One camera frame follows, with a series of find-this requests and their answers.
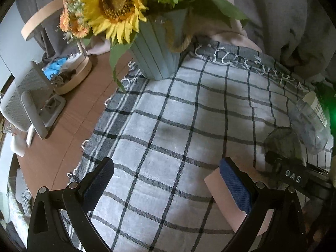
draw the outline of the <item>wooden stand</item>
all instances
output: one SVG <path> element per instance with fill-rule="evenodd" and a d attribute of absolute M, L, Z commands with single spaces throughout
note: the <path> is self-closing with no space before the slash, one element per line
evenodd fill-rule
<path fill-rule="evenodd" d="M 24 25 L 21 30 L 21 35 L 25 41 L 31 39 L 34 35 L 34 30 L 48 17 L 63 8 L 62 0 L 54 0 L 49 4 L 41 8 L 36 12 Z M 84 49 L 80 41 L 77 41 L 77 45 L 80 53 L 84 54 Z M 63 95 L 70 92 L 76 86 L 78 86 L 90 73 L 92 69 L 92 63 L 89 57 L 86 57 L 84 61 L 76 68 L 76 74 L 72 77 L 70 81 L 65 83 L 63 86 L 55 87 L 54 90 L 58 95 Z"/>

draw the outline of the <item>round wooden tray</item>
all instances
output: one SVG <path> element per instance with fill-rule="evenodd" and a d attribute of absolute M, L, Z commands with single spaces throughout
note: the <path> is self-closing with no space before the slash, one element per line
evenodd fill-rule
<path fill-rule="evenodd" d="M 72 77 L 70 81 L 65 83 L 63 86 L 55 87 L 55 92 L 58 95 L 64 95 L 70 92 L 72 89 L 77 87 L 90 73 L 92 68 L 92 62 L 89 57 L 86 57 L 83 62 L 76 68 L 76 74 Z"/>

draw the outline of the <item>plaid tablecloth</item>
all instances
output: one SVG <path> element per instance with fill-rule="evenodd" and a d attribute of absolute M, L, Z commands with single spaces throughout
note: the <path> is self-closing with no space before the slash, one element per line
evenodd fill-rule
<path fill-rule="evenodd" d="M 116 252 L 222 251 L 233 231 L 204 178 L 223 156 L 263 170 L 266 136 L 290 126 L 290 105 L 313 87 L 267 55 L 204 39 L 172 78 L 150 81 L 138 69 L 127 78 L 127 94 L 113 96 L 71 179 L 80 181 L 106 156 L 115 163 L 88 214 L 93 225 Z M 302 150 L 310 163 L 330 166 L 329 151 Z"/>

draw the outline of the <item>green leaf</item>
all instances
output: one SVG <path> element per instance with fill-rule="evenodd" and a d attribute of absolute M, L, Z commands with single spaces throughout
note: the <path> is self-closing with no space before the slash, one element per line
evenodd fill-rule
<path fill-rule="evenodd" d="M 213 6 L 213 3 L 209 0 L 195 0 L 191 4 L 193 13 L 204 18 L 220 20 L 231 27 L 230 18 L 222 14 L 222 12 Z"/>
<path fill-rule="evenodd" d="M 247 16 L 227 0 L 192 0 L 190 4 L 195 14 L 221 20 L 230 28 L 230 18 L 241 21 L 242 25 L 248 22 Z"/>
<path fill-rule="evenodd" d="M 120 80 L 118 80 L 117 78 L 117 73 L 115 71 L 115 67 L 113 68 L 113 72 L 112 72 L 112 77 L 113 77 L 113 80 L 117 83 L 118 87 L 121 89 L 121 91 L 126 94 L 126 89 L 125 87 L 123 86 L 123 84 L 120 82 Z"/>
<path fill-rule="evenodd" d="M 113 80 L 117 83 L 118 87 L 124 92 L 124 94 L 126 93 L 125 87 L 122 85 L 122 83 L 120 82 L 120 80 L 118 80 L 117 78 L 117 74 L 115 72 L 115 66 L 118 62 L 118 60 L 120 59 L 120 57 L 128 50 L 131 48 L 132 44 L 134 43 L 134 40 L 137 36 L 137 33 L 132 33 L 131 38 L 132 41 L 131 43 L 127 43 L 127 44 L 111 44 L 111 52 L 110 52 L 110 66 L 113 69 L 112 72 L 112 77 Z"/>
<path fill-rule="evenodd" d="M 236 20 L 248 20 L 248 17 L 236 6 L 231 4 L 228 0 L 201 0 L 210 1 L 214 7 L 220 10 L 220 12 Z"/>
<path fill-rule="evenodd" d="M 88 46 L 88 45 L 90 44 L 91 38 L 84 38 L 84 39 L 82 39 L 82 40 L 83 40 L 83 44 L 84 44 L 85 46 Z"/>

